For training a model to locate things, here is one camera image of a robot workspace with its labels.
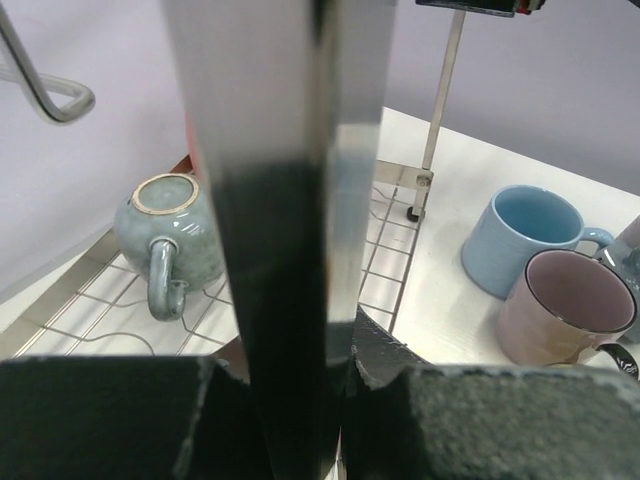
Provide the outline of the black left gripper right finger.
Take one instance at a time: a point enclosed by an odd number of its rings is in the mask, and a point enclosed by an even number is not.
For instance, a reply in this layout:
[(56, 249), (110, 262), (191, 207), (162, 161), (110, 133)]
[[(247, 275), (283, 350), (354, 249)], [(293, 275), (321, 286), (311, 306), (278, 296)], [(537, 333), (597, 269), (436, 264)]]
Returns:
[(359, 312), (350, 479), (635, 479), (639, 384), (590, 367), (433, 365)]

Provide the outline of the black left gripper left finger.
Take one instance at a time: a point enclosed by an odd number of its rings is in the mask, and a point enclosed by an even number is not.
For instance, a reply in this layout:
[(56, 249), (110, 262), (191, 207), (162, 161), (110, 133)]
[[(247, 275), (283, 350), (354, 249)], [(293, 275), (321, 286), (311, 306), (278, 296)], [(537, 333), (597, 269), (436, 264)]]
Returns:
[(4, 479), (247, 479), (228, 364), (212, 356), (1, 364)]

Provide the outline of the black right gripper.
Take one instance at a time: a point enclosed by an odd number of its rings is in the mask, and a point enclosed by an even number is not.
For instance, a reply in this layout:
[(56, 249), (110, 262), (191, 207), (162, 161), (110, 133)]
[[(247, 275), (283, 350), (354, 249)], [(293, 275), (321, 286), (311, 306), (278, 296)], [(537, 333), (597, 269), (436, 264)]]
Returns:
[(540, 10), (545, 0), (415, 0), (415, 4), (513, 18), (517, 14), (530, 15)]

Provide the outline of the dark speckled grey mug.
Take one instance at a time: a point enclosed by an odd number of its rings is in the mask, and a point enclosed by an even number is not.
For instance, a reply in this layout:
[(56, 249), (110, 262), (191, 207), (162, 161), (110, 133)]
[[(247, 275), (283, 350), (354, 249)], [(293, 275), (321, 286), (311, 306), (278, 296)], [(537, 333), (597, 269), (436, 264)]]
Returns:
[(180, 319), (186, 296), (224, 273), (209, 201), (192, 174), (165, 173), (139, 184), (117, 208), (113, 232), (147, 281), (147, 305), (158, 321)]

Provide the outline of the lilac mug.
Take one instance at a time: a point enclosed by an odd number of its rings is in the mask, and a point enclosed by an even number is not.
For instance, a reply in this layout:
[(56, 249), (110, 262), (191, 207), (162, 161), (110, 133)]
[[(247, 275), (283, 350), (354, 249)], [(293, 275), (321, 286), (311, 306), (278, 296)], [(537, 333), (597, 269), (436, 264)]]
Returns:
[(551, 249), (526, 263), (500, 310), (496, 336), (519, 365), (577, 365), (604, 352), (637, 380), (638, 361), (619, 343), (637, 315), (632, 291), (612, 270), (582, 253)]

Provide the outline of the tall pink cup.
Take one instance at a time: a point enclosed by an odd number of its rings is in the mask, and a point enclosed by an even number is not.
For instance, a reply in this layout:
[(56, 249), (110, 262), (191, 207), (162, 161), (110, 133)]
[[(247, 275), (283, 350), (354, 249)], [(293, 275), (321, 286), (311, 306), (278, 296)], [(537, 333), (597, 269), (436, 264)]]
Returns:
[(195, 176), (199, 180), (202, 180), (203, 178), (205, 178), (205, 175), (203, 174), (202, 168), (201, 168), (197, 137), (194, 133), (191, 117), (188, 113), (185, 114), (185, 127), (186, 127), (186, 138), (187, 138), (187, 144), (189, 148), (189, 157), (192, 165), (192, 170)]

